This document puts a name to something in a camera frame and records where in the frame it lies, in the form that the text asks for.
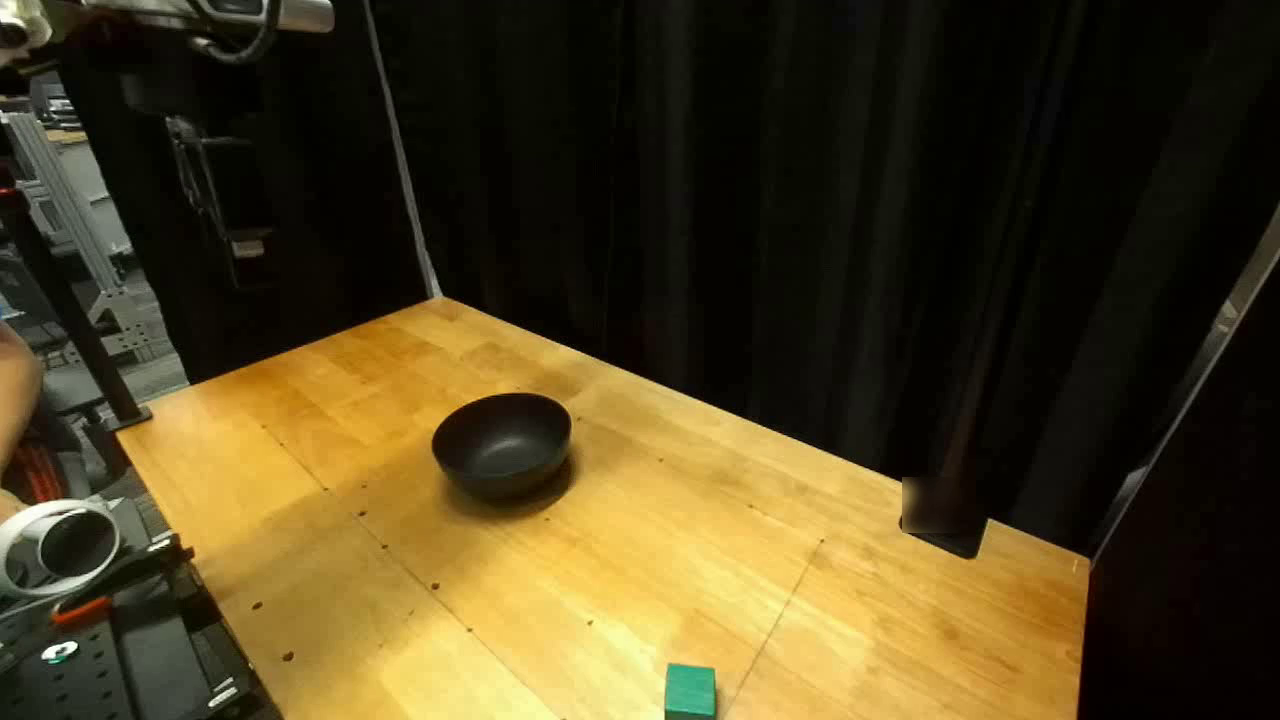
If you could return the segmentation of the person's forearm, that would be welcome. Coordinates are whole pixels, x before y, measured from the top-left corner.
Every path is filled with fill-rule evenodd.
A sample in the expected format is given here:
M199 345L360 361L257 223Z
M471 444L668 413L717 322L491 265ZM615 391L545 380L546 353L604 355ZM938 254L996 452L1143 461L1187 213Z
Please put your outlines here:
M38 406L44 369L32 350L0 324L0 469L10 463Z

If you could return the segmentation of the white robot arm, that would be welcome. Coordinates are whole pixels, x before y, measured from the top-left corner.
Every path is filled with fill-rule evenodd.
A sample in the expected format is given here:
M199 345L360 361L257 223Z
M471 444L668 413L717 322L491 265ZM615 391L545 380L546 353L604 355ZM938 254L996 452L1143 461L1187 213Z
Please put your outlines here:
M185 34L195 52L220 66L257 66L281 34L323 38L334 28L334 0L76 0L86 12L142 28Z

